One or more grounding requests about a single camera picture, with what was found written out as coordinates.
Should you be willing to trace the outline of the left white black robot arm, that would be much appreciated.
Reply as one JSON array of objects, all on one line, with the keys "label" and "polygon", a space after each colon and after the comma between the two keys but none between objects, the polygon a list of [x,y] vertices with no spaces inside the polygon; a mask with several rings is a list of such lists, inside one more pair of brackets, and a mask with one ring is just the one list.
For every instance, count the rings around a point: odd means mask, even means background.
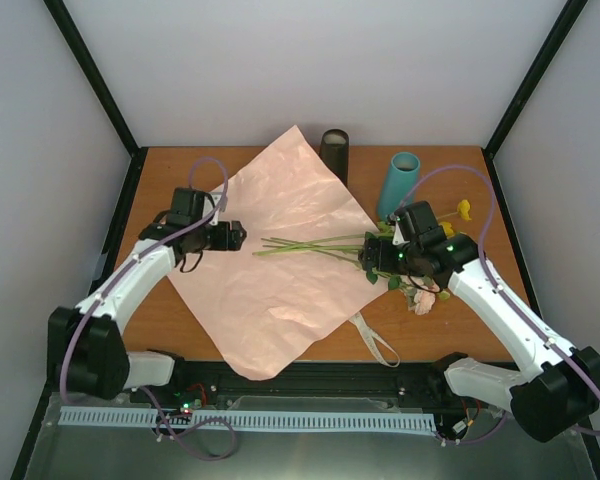
[{"label": "left white black robot arm", "polygon": [[238,251],[247,233],[238,221],[219,218],[223,191],[175,189],[169,209],[139,234],[131,253],[87,298],[58,307],[48,320],[47,368],[62,395],[70,392],[111,400],[124,390],[152,386],[166,402],[181,400],[188,378],[178,357],[147,350],[130,352],[124,331],[147,295],[190,255]]}]

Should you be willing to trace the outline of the artificial flower bunch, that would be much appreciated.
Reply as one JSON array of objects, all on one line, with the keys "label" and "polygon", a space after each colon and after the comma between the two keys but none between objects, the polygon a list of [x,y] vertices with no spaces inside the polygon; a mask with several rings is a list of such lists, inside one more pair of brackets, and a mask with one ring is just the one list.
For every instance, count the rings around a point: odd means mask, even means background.
[{"label": "artificial flower bunch", "polygon": [[369,283],[384,279],[387,289],[398,290],[406,297],[408,308],[418,315],[431,311],[435,302],[449,296],[451,275],[478,257],[477,244],[467,234],[456,231],[444,217],[436,217],[426,201],[402,206],[392,214],[405,215],[410,233],[406,248],[407,274],[365,272],[358,261],[364,241],[371,237],[392,240],[394,226],[389,217],[377,224],[375,232],[341,235],[310,241],[293,241],[279,237],[263,240],[256,257],[296,253],[316,253],[354,265]]}]

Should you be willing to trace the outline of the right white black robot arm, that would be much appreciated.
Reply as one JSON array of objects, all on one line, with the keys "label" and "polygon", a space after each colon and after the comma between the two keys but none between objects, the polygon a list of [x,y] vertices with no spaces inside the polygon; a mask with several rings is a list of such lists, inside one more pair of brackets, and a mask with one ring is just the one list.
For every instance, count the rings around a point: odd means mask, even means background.
[{"label": "right white black robot arm", "polygon": [[430,204],[399,208],[393,233],[368,232],[358,259],[367,276],[427,277],[462,300],[509,352],[513,370],[464,354],[442,360],[443,389],[510,413],[533,439],[547,442],[600,406],[600,354],[576,348],[502,280],[468,235],[447,236]]}]

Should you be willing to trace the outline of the pink bouquet wrapping paper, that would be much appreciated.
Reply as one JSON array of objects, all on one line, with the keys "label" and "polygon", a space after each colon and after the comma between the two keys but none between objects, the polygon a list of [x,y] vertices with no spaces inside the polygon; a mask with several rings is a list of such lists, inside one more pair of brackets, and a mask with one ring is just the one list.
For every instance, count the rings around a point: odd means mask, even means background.
[{"label": "pink bouquet wrapping paper", "polygon": [[238,252],[207,252],[192,273],[169,280],[225,362],[250,380],[275,377],[314,342],[330,335],[387,292],[353,264],[319,253],[261,255],[264,239],[310,241],[375,228],[291,127],[228,182],[223,213],[247,239]]}]

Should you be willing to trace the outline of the cream printed ribbon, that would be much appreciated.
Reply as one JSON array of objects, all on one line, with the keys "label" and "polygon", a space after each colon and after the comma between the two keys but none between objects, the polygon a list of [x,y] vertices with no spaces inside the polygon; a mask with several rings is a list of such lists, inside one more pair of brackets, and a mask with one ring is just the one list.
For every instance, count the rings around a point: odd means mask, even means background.
[{"label": "cream printed ribbon", "polygon": [[[363,315],[360,312],[357,312],[355,315],[350,317],[349,323],[356,328],[361,340],[366,345],[369,353],[377,363],[388,368],[397,368],[400,366],[401,358],[399,354],[387,341],[385,341],[366,323]],[[388,360],[383,355],[384,350],[392,355],[391,360]]]}]

